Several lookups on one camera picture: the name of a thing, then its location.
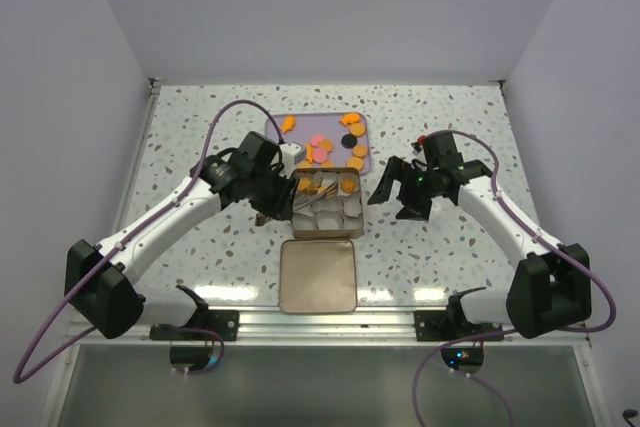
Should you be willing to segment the orange flower cookie right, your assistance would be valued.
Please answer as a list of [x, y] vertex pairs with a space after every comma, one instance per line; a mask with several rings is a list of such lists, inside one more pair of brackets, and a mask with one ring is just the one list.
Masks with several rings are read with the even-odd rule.
[[356, 157], [365, 157], [368, 154], [368, 148], [366, 146], [363, 145], [356, 145], [353, 149], [352, 149], [353, 155]]

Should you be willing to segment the yellow round dotted cookie lower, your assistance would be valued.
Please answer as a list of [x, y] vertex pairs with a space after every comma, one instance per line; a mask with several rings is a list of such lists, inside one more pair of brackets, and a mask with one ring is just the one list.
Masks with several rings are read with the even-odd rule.
[[364, 161], [360, 157], [351, 157], [347, 160], [346, 165], [361, 171], [364, 168]]

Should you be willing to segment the orange fish cookie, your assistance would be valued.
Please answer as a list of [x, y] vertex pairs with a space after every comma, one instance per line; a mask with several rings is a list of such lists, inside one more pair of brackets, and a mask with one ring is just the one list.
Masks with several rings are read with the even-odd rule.
[[306, 144], [305, 151], [306, 162], [313, 163], [313, 147], [310, 144]]
[[350, 127], [353, 124], [360, 122], [360, 114], [357, 112], [350, 112], [343, 115], [340, 119], [340, 123], [345, 127]]
[[292, 131], [296, 126], [296, 118], [294, 116], [286, 116], [281, 123], [280, 131], [285, 134]]

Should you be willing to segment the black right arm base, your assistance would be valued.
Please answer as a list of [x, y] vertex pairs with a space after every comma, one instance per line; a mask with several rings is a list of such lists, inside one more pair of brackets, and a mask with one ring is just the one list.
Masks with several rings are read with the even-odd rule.
[[416, 310], [414, 316], [414, 330], [418, 342], [441, 341], [479, 334], [495, 334], [489, 341], [502, 341], [503, 329], [500, 324], [472, 323], [463, 313], [461, 301], [469, 294], [482, 292], [485, 287], [478, 287], [458, 292], [449, 297], [444, 310]]

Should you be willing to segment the yellow sandwich cookie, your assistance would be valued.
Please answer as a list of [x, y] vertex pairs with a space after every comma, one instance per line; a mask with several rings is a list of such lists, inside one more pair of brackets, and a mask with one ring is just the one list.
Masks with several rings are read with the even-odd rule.
[[316, 184], [309, 185], [303, 193], [308, 196], [316, 195], [319, 191], [319, 186]]

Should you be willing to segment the pink round cookie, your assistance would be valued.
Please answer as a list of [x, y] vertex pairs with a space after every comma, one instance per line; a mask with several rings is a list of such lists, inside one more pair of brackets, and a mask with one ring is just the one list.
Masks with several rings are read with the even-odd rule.
[[322, 148], [316, 148], [312, 150], [312, 159], [314, 163], [322, 164], [327, 161], [328, 153]]
[[310, 143], [312, 146], [318, 146], [324, 140], [324, 136], [321, 134], [315, 134], [311, 137]]

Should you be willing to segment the yellow round dotted cookie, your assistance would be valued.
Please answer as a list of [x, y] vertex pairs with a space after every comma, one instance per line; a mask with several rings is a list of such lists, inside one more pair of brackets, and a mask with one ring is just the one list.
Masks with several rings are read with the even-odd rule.
[[360, 157], [351, 157], [347, 160], [346, 165], [361, 171], [364, 168], [364, 161]]
[[349, 133], [355, 137], [362, 137], [366, 133], [366, 126], [360, 122], [351, 124]]

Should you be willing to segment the orange swirl cookie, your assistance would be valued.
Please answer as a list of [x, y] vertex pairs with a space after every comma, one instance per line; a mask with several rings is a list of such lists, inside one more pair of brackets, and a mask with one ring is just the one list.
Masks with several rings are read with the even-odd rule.
[[357, 185], [352, 179], [345, 179], [340, 183], [340, 188], [343, 192], [350, 194], [357, 189]]

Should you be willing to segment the pink round cookie lower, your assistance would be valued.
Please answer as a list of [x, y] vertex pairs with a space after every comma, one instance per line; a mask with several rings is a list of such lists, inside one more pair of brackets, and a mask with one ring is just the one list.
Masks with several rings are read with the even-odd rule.
[[328, 153], [322, 148], [316, 148], [312, 150], [312, 159], [314, 163], [322, 164], [327, 161]]

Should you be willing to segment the gold tin lid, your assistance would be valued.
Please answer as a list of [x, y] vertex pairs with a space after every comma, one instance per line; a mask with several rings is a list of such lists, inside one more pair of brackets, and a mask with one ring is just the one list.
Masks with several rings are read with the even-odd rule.
[[351, 241], [312, 239], [282, 244], [279, 308], [283, 312], [345, 314], [356, 306], [356, 259]]

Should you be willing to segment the black sandwich cookie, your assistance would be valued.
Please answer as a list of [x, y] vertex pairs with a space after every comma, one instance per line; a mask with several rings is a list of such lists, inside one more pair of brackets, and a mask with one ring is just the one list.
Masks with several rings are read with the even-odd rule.
[[358, 144], [358, 138], [352, 134], [346, 134], [341, 138], [341, 145], [346, 149], [351, 149]]

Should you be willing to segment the yellow round dotted cookie upper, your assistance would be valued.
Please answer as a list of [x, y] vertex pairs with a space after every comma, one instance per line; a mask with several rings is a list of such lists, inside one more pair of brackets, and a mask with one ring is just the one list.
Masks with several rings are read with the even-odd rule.
[[366, 133], [366, 126], [360, 122], [351, 124], [349, 133], [355, 137], [362, 137]]

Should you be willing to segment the pink round cookie upper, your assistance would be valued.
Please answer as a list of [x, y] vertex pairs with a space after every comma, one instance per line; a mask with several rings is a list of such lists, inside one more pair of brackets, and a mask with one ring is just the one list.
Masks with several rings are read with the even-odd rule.
[[315, 134], [311, 137], [310, 143], [312, 146], [318, 146], [324, 140], [324, 136], [321, 134]]

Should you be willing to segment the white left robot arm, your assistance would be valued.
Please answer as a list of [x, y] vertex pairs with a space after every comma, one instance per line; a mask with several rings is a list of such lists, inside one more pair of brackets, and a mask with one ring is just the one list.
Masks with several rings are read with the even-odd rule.
[[91, 245], [76, 242], [67, 254], [65, 294], [105, 338], [136, 325], [203, 328], [207, 303], [179, 285], [173, 294], [142, 294], [135, 285], [180, 238], [234, 203], [247, 201], [264, 217], [289, 221], [306, 156], [295, 143], [248, 133], [240, 146], [203, 157], [179, 186], [121, 231]]

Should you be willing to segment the orange maple leaf cookie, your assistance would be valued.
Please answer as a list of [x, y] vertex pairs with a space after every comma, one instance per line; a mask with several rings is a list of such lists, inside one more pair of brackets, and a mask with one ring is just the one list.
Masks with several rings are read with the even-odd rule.
[[324, 139], [323, 141], [321, 141], [319, 147], [326, 150], [327, 152], [331, 152], [333, 150], [333, 144], [328, 139]]
[[303, 192], [309, 185], [312, 185], [312, 179], [308, 177], [301, 178], [297, 185], [297, 190]]

